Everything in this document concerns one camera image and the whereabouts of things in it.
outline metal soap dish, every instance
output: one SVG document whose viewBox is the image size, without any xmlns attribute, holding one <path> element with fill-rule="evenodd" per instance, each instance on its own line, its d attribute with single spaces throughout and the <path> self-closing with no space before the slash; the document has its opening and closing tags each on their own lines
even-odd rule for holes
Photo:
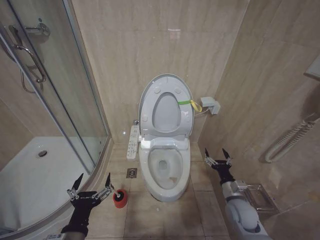
<svg viewBox="0 0 320 240">
<path fill-rule="evenodd" d="M 258 213 L 278 214 L 279 210 L 260 183 L 249 183 L 243 191 L 244 197 Z"/>
</svg>

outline shower door frame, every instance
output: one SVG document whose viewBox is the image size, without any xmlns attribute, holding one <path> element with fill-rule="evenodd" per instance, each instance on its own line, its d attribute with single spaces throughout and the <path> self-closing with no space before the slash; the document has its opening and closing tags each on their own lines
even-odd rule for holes
<svg viewBox="0 0 320 240">
<path fill-rule="evenodd" d="M 75 42 L 77 44 L 77 48 L 79 50 L 80 53 L 80 57 L 83 63 L 83 67 L 85 69 L 86 75 L 87 75 L 87 79 L 89 81 L 93 96 L 94 96 L 94 100 L 96 102 L 100 117 L 102 119 L 102 123 L 106 132 L 106 139 L 104 141 L 101 153 L 98 157 L 98 160 L 96 163 L 94 163 L 94 168 L 93 170 L 90 172 L 86 166 L 86 164 L 83 162 L 81 156 L 78 154 L 77 150 L 75 149 L 75 147 L 73 146 L 72 142 L 69 140 L 69 137 L 66 135 L 64 129 L 62 128 L 62 126 L 60 125 L 59 121 L 57 120 L 57 118 L 55 117 L 54 113 L 51 111 L 49 105 L 47 104 L 46 100 L 44 99 L 44 97 L 42 96 L 40 90 L 37 88 L 36 86 L 36 82 L 33 80 L 31 73 L 29 72 L 29 70 L 26 69 L 25 64 L 23 63 L 23 61 L 20 59 L 20 57 L 18 56 L 18 54 L 16 53 L 16 50 L 13 48 L 12 46 L 12 39 L 11 37 L 8 35 L 7 30 L 5 28 L 5 26 L 3 25 L 3 23 L 0 21 L 0 41 L 3 41 L 8 52 L 11 54 L 11 56 L 13 56 L 14 60 L 16 61 L 16 64 L 18 65 L 18 67 L 22 70 L 23 74 L 25 75 L 25 79 L 29 82 L 29 84 L 33 87 L 34 91 L 36 92 L 36 95 L 39 97 L 39 100 L 42 102 L 43 106 L 45 107 L 45 109 L 48 111 L 49 115 L 52 117 L 54 123 L 56 124 L 56 126 L 58 127 L 58 129 L 61 131 L 62 135 L 66 138 L 66 140 L 68 141 L 69 145 L 71 146 L 71 148 L 73 149 L 73 151 L 75 152 L 75 154 L 78 156 L 79 161 L 81 162 L 81 164 L 83 165 L 84 169 L 86 169 L 86 171 L 88 172 L 89 178 L 87 179 L 87 181 L 84 183 L 84 185 L 79 189 L 81 190 L 85 190 L 89 187 L 89 185 L 92 183 L 93 178 L 96 177 L 96 175 L 98 174 L 98 170 L 99 167 L 102 164 L 103 158 L 105 156 L 105 154 L 107 154 L 107 148 L 110 145 L 110 143 L 112 143 L 112 136 L 111 136 L 111 132 L 108 126 L 108 122 L 106 119 L 106 115 L 105 115 L 105 111 L 103 109 L 103 105 L 100 99 L 100 95 L 99 95 L 99 91 L 95 82 L 95 78 L 91 69 L 91 65 L 89 62 L 89 58 L 85 49 L 85 45 L 83 43 L 83 39 L 81 36 L 81 32 L 78 26 L 78 22 L 76 19 L 76 15 L 72 6 L 72 3 L 70 0 L 62 0 L 65 10 L 66 10 L 66 14 L 68 16 L 69 19 L 69 23 L 71 25 L 72 31 L 73 31 L 73 35 L 75 38 Z M 17 16 L 13 6 L 10 4 L 10 1 L 7 1 L 11 10 L 12 10 L 12 14 L 14 14 L 14 17 L 16 18 L 16 20 L 18 21 L 19 27 L 21 27 L 22 31 L 24 32 L 24 35 L 27 36 L 27 33 L 25 32 L 22 22 L 19 19 L 19 16 Z M 45 71 L 47 80 L 50 81 L 50 78 L 48 77 L 48 74 L 46 72 L 46 68 L 43 66 L 43 63 L 39 60 L 39 57 L 37 55 L 37 52 L 35 51 L 32 43 L 30 42 L 29 38 L 27 38 L 28 41 L 28 45 L 30 45 L 30 49 L 32 50 L 33 53 L 35 53 L 35 57 L 38 60 L 39 64 L 41 65 L 42 69 Z M 61 101 L 59 94 L 56 92 L 60 103 L 64 106 L 63 102 Z M 0 236 L 0 239 L 16 239 L 16 238 L 20 238 L 23 237 L 27 234 L 30 234 L 40 228 L 42 228 L 43 226 L 47 225 L 48 223 L 52 222 L 53 220 L 55 220 L 57 217 L 59 217 L 63 212 L 65 212 L 67 209 L 69 209 L 70 207 L 72 207 L 72 205 L 70 204 L 70 201 L 68 200 L 67 202 L 65 202 L 61 207 L 59 207 L 57 210 L 55 210 L 54 212 L 51 212 L 48 214 L 47 217 L 39 220 L 38 222 L 31 224 L 25 228 L 22 228 L 18 231 L 12 232 L 12 233 L 8 233 L 5 234 L 3 236 Z"/>
</svg>

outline tiled floor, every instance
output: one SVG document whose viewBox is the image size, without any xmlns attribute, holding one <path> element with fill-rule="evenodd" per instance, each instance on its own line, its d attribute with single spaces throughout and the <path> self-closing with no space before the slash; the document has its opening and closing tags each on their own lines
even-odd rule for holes
<svg viewBox="0 0 320 240">
<path fill-rule="evenodd" d="M 191 144 L 188 187 L 174 202 L 160 202 L 150 195 L 139 157 L 127 161 L 127 147 L 114 144 L 105 178 L 110 172 L 114 187 L 128 192 L 128 203 L 124 208 L 115 208 L 109 196 L 94 208 L 87 239 L 230 240 L 197 144 Z M 128 168 L 137 168 L 137 178 L 126 178 Z"/>
</svg>

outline shower enclosure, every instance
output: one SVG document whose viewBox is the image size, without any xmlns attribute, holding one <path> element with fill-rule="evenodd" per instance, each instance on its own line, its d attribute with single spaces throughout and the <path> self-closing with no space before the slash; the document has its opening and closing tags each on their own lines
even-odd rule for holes
<svg viewBox="0 0 320 240">
<path fill-rule="evenodd" d="M 0 0 L 0 239 L 91 176 L 107 122 L 69 0 Z"/>
</svg>

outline white toilet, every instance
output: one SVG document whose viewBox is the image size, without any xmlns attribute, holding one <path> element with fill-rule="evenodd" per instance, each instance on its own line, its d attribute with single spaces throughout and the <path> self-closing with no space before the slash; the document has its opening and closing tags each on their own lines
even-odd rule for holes
<svg viewBox="0 0 320 240">
<path fill-rule="evenodd" d="M 141 172 L 150 193 L 159 201 L 181 197 L 190 174 L 190 141 L 194 123 L 192 100 L 185 82 L 162 74 L 144 89 L 139 104 Z"/>
</svg>

